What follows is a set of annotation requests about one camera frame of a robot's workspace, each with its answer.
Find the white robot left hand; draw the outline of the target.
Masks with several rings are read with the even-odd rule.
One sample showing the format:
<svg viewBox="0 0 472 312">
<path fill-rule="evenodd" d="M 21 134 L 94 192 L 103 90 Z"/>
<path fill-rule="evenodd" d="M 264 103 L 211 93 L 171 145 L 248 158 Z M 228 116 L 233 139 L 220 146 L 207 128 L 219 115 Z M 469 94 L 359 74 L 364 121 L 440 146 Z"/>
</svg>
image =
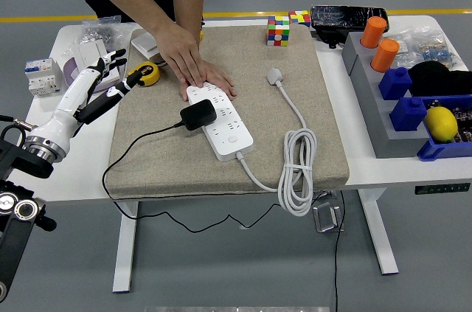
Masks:
<svg viewBox="0 0 472 312">
<path fill-rule="evenodd" d="M 91 100 L 97 85 L 110 71 L 126 63 L 124 49 L 110 52 L 81 71 L 67 89 L 48 122 L 30 131 L 24 146 L 29 152 L 49 151 L 56 162 L 66 157 L 70 140 L 83 124 L 90 124 L 112 109 L 137 84 L 142 71 L 134 71 L 107 92 Z"/>
</svg>

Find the person's left hand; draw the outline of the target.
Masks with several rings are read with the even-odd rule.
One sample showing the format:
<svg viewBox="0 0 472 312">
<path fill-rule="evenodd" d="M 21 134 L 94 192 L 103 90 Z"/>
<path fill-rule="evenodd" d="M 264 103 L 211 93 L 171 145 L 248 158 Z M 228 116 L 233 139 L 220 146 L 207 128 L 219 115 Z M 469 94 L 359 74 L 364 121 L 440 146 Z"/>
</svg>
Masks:
<svg viewBox="0 0 472 312">
<path fill-rule="evenodd" d="M 206 60 L 202 61 L 201 68 L 205 74 L 205 77 L 202 78 L 203 81 L 220 88 L 230 100 L 233 100 L 237 96 L 235 84 L 225 71 Z M 182 73 L 182 79 L 179 79 L 180 95 L 182 100 L 186 102 L 188 101 L 187 88 L 191 85 L 197 85 L 197 83 L 192 77 L 191 71 L 187 68 L 187 64 L 184 63 L 183 66 L 180 67 L 180 71 Z"/>
</svg>

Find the person's right hand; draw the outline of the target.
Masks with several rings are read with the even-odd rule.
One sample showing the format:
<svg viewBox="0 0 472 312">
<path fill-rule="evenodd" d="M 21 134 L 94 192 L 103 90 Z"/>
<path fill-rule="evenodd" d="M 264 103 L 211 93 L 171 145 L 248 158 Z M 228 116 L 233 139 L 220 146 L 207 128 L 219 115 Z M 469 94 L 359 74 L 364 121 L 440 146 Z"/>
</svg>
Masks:
<svg viewBox="0 0 472 312">
<path fill-rule="evenodd" d="M 204 67 L 194 37 L 176 23 L 170 22 L 153 33 L 162 58 L 181 83 L 202 87 Z"/>
</svg>

